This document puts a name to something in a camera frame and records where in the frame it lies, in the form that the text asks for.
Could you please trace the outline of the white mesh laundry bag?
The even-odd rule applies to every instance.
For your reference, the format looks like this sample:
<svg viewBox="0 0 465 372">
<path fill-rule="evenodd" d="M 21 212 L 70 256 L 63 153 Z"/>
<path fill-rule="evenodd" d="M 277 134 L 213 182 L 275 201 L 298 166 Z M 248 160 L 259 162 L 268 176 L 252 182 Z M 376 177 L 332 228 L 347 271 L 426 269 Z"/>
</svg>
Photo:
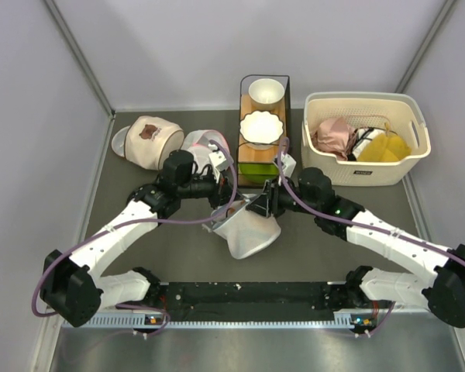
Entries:
<svg viewBox="0 0 465 372">
<path fill-rule="evenodd" d="M 256 196 L 245 194 L 245 198 L 233 202 L 225 215 L 217 216 L 203 228 L 227 242 L 234 259 L 242 260 L 266 249 L 281 234 L 281 227 L 274 217 L 263 217 L 246 209 Z"/>
</svg>

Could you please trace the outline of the black wire wooden rack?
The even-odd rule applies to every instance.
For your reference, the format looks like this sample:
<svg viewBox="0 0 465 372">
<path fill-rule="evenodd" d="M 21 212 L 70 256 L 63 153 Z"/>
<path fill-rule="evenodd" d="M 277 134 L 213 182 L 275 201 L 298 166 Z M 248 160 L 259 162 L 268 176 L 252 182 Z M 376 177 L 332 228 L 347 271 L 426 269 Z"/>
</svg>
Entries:
<svg viewBox="0 0 465 372">
<path fill-rule="evenodd" d="M 253 105 L 253 102 L 248 94 L 248 88 L 252 82 L 260 78 L 273 78 L 281 82 L 284 86 L 285 93 L 281 101 L 272 110 L 258 109 Z M 277 115 L 284 123 L 283 137 L 289 137 L 289 126 L 291 121 L 291 96 L 290 96 L 290 78 L 287 75 L 248 75 L 241 80 L 240 85 L 240 108 L 239 108 L 239 124 L 241 120 L 247 115 L 255 111 L 270 112 Z M 273 164 L 274 158 L 279 150 L 280 139 L 271 145 L 261 146 L 247 143 L 239 132 L 239 145 L 237 150 L 237 177 L 238 185 L 241 188 L 262 188 L 263 184 L 254 184 L 248 181 L 239 170 L 240 163 L 259 163 L 259 164 Z"/>
</svg>

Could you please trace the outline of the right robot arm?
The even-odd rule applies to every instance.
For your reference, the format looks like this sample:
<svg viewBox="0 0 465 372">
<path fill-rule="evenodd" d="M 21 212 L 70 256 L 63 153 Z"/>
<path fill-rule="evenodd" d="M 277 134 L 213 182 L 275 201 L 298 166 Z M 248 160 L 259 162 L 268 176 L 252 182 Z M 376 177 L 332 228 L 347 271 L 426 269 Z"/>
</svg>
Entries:
<svg viewBox="0 0 465 372">
<path fill-rule="evenodd" d="M 367 248 L 404 268 L 403 274 L 358 267 L 346 277 L 346 297 L 357 307 L 369 301 L 394 301 L 429 310 L 446 324 L 465 328 L 465 245 L 456 248 L 419 239 L 386 223 L 370 210 L 337 195 L 316 167 L 298 180 L 280 175 L 267 181 L 247 206 L 263 217 L 286 211 L 312 215 L 330 236 Z"/>
</svg>

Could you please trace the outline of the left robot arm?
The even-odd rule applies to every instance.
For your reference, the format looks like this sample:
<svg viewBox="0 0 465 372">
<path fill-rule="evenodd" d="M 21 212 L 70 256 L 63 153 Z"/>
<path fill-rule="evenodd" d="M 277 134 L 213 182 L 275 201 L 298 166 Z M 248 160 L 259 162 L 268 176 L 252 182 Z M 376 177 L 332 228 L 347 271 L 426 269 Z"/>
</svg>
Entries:
<svg viewBox="0 0 465 372">
<path fill-rule="evenodd" d="M 136 268 L 106 276 L 105 270 L 142 236 L 163 224 L 177 224 L 172 216 L 185 199 L 205 198 L 215 216 L 225 214 L 237 192 L 237 180 L 226 176 L 234 171 L 233 164 L 227 150 L 216 150 L 199 171 L 190 152 L 171 152 L 155 180 L 138 187 L 110 223 L 68 251 L 54 250 L 46 256 L 34 299 L 41 299 L 73 327 L 86 324 L 103 308 L 126 302 L 154 306 L 160 289 L 152 274 Z"/>
</svg>

